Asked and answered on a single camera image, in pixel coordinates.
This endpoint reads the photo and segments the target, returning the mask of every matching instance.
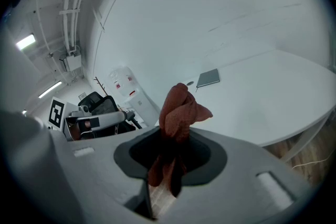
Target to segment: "gray surface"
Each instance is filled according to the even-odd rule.
[[[263,221],[279,211],[256,178],[261,172],[272,172],[296,198],[310,189],[308,183],[285,163],[252,143],[195,128],[191,130],[222,145],[228,156],[227,164],[210,184],[183,187],[159,222],[175,223],[183,219],[190,223]]]
[[[140,193],[144,182],[127,177],[113,152],[122,142],[151,128],[121,135],[67,142],[20,114],[0,115],[0,146],[13,175],[46,214],[61,223],[150,223],[122,206]],[[9,126],[6,122],[17,122]],[[310,187],[299,175],[253,144],[192,129],[219,143],[228,155],[223,172],[207,185],[183,187],[178,199],[158,223],[258,223],[278,213],[256,175],[272,174],[300,201]],[[73,151],[92,147],[75,157]],[[281,213],[293,211],[295,204]]]

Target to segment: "brown cloth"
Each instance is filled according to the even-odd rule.
[[[160,153],[148,172],[151,186],[157,187],[164,180],[170,192],[177,196],[181,177],[187,172],[182,151],[189,139],[189,126],[211,117],[210,110],[196,103],[186,85],[179,83],[169,91],[159,117]]]

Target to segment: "black chair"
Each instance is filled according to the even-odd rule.
[[[86,105],[89,109],[89,112],[92,115],[101,115],[105,113],[117,112],[118,107],[116,102],[114,101],[113,97],[108,95],[102,97],[99,93],[93,92],[86,96],[83,100],[78,103],[78,106]],[[138,128],[141,128],[137,122],[133,122]],[[94,132],[89,134],[92,137],[87,138],[94,138],[94,137],[105,137],[110,135],[122,134],[126,132],[134,131],[135,127],[128,124],[127,122],[121,122],[119,124],[108,127],[104,130]]]

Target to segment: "fluorescent light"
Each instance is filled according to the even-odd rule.
[[[42,98],[43,96],[45,96],[48,92],[52,91],[54,88],[56,88],[57,86],[61,85],[62,82],[59,81],[57,82],[54,86],[51,86],[48,90],[46,90],[44,93],[42,93],[39,98]]]
[[[20,40],[16,46],[22,50],[23,48],[26,48],[28,45],[35,42],[35,37],[33,34],[30,34],[28,37],[25,37],[24,39]]]

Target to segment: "white ceiling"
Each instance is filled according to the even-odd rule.
[[[59,57],[65,54],[64,37],[62,33],[62,17],[59,12],[62,10],[64,0],[38,0],[41,24],[50,50],[54,52],[54,59],[58,63],[59,69],[64,72],[68,81],[72,81],[71,72],[65,69],[59,61]],[[22,52],[31,60],[36,69],[40,72],[40,80],[36,87],[36,93],[30,97],[27,103],[28,110],[34,110],[41,105],[43,100],[38,99],[38,95],[53,85],[56,81],[62,80],[62,75],[58,71],[52,59],[48,58],[48,50],[40,29],[38,16],[36,13],[36,0],[21,0],[11,11],[11,15],[6,22],[7,29],[12,35],[14,42],[33,33],[36,42],[29,45]]]

